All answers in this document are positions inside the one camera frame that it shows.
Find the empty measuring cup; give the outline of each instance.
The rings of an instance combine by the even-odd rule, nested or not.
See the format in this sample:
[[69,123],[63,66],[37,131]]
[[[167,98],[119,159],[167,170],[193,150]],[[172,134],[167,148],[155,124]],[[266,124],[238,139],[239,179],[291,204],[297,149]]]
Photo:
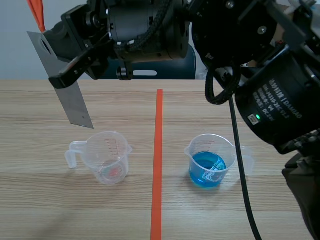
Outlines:
[[199,186],[218,186],[237,159],[235,147],[224,137],[203,134],[184,150],[190,157],[189,174]]
[[102,184],[121,182],[129,171],[128,154],[132,152],[125,137],[115,131],[100,132],[87,141],[70,143],[64,156],[69,168],[77,167],[76,154]]

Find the black cable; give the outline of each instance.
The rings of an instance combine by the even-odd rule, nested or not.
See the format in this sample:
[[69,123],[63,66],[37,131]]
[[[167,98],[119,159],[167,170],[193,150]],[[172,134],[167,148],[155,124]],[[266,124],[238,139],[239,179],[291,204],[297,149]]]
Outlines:
[[232,95],[236,92],[237,87],[241,79],[241,66],[236,66],[233,62],[231,63],[233,75],[231,81],[224,88],[218,96],[215,96],[214,92],[214,77],[222,82],[219,73],[216,72],[216,67],[211,66],[206,75],[205,79],[205,97],[206,100],[213,105],[221,105],[226,103]]
[[156,14],[155,19],[153,20],[147,32],[143,34],[141,38],[136,39],[134,43],[131,45],[127,45],[127,42],[123,43],[120,46],[116,45],[115,49],[119,52],[121,51],[135,52],[141,49],[155,35],[155,33],[160,28],[160,26],[163,24],[164,19],[167,15],[167,12],[172,2],[173,0],[162,0],[161,6]]
[[240,146],[238,126],[237,126],[235,104],[234,104],[234,99],[232,97],[229,99],[229,105],[230,105],[232,128],[233,128],[233,135],[234,135],[234,141],[235,141],[235,150],[236,150],[236,156],[237,156],[237,160],[238,160],[245,210],[246,210],[246,214],[248,216],[248,220],[249,220],[249,223],[250,223],[250,226],[251,226],[251,229],[252,229],[252,232],[253,232],[255,239],[262,240],[260,233],[259,233],[259,230],[256,225],[254,214],[251,209],[247,181],[246,181],[245,168],[244,168],[244,162],[243,162],[242,154],[241,154],[241,146]]

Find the metal scraper blade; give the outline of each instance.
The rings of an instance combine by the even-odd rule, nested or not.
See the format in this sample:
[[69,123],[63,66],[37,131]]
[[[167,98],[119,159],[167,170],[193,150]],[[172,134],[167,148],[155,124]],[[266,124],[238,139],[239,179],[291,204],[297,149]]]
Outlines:
[[[68,63],[60,61],[57,56],[54,55],[50,46],[50,54],[44,46],[41,37],[41,33],[27,32],[30,40],[44,66],[48,77],[58,75],[59,71],[65,68]],[[88,109],[81,93],[78,82],[75,82],[72,86],[63,89],[54,89],[71,124],[94,129]]]

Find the wooden table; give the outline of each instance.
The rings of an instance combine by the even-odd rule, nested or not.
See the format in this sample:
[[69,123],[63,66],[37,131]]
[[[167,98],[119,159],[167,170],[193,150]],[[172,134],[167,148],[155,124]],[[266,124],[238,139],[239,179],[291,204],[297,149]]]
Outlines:
[[[184,148],[213,133],[234,142],[229,105],[206,102],[201,80],[79,81],[95,129],[70,125],[47,80],[0,81],[0,239],[149,240],[157,89],[164,90],[163,240],[253,240],[237,165],[220,187],[203,190],[188,176]],[[255,169],[248,189],[264,240],[311,236],[281,171],[279,155],[238,115],[240,140]],[[79,163],[69,170],[70,142],[102,131],[122,133],[133,147],[129,174],[98,183]]]

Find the blue liquid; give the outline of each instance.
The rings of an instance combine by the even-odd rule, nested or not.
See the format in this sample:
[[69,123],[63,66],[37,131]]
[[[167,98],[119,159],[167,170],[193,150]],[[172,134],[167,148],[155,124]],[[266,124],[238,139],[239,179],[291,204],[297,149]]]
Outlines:
[[[211,171],[221,171],[227,168],[223,159],[212,152],[199,152],[193,156],[193,159],[201,167]],[[193,172],[190,170],[189,173],[191,179],[197,185],[203,188],[212,188],[221,183],[227,172],[208,172],[198,167]]]

